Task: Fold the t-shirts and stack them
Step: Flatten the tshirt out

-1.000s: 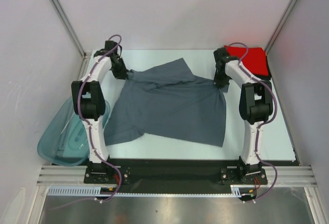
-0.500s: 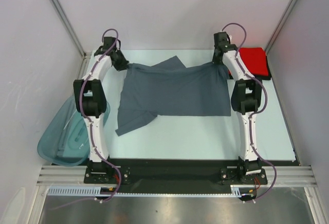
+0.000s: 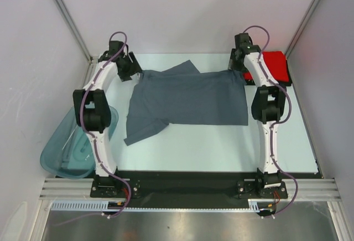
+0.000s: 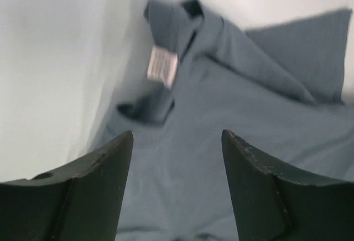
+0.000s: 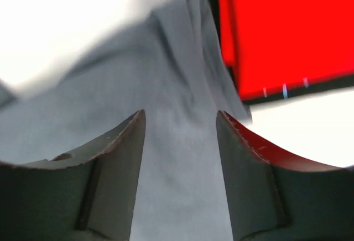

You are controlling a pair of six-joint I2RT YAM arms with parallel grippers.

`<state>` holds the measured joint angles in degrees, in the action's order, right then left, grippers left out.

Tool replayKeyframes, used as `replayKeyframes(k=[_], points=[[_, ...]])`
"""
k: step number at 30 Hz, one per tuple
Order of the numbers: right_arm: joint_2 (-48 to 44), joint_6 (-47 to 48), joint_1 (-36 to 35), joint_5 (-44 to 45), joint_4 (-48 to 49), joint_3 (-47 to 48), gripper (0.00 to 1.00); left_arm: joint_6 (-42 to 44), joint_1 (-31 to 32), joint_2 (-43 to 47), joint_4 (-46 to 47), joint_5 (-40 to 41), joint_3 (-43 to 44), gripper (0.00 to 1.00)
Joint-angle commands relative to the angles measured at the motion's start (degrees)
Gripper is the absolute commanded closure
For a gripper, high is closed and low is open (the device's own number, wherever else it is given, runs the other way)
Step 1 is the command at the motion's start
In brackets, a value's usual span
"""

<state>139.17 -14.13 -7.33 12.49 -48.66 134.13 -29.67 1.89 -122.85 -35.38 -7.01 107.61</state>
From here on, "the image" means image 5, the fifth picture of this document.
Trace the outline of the grey t shirt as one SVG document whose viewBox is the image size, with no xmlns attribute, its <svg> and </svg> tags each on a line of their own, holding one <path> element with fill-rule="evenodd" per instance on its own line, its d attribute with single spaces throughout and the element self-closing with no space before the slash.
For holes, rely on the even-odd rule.
<svg viewBox="0 0 354 241">
<path fill-rule="evenodd" d="M 55 157 L 137 111 L 145 138 L 128 240 L 231 240 L 219 110 L 248 119 L 208 0 L 173 0 L 90 50 L 55 87 L 1 103 L 1 163 Z"/>
</svg>

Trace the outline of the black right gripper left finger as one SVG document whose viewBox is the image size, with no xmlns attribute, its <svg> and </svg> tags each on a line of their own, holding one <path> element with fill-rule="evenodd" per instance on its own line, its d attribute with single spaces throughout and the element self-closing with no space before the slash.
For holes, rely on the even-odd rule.
<svg viewBox="0 0 354 241">
<path fill-rule="evenodd" d="M 1 163 L 2 240 L 128 240 L 145 112 L 52 160 Z"/>
</svg>

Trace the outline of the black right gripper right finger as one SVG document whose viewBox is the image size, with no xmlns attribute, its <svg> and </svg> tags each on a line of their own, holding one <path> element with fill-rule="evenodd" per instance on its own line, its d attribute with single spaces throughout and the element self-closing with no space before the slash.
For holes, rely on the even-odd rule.
<svg viewBox="0 0 354 241">
<path fill-rule="evenodd" d="M 216 117 L 234 240 L 352 240 L 353 171 L 295 155 Z"/>
</svg>

